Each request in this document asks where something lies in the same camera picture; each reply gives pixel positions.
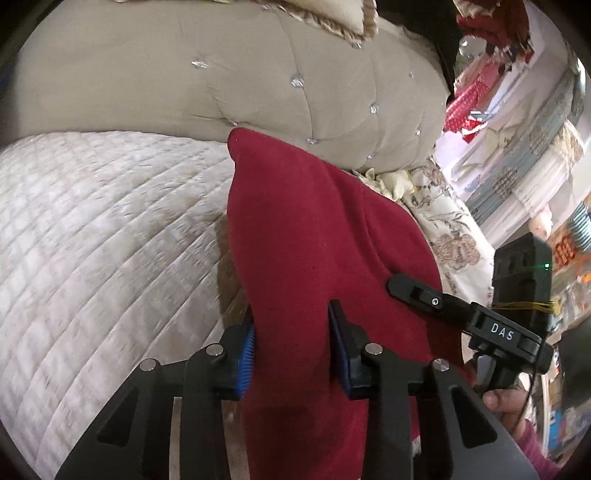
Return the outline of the right hand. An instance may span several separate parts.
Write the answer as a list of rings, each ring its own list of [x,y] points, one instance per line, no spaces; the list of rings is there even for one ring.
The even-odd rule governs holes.
[[[499,415],[500,422],[515,440],[520,440],[526,430],[525,411],[529,393],[523,388],[495,389],[483,394],[488,409]]]

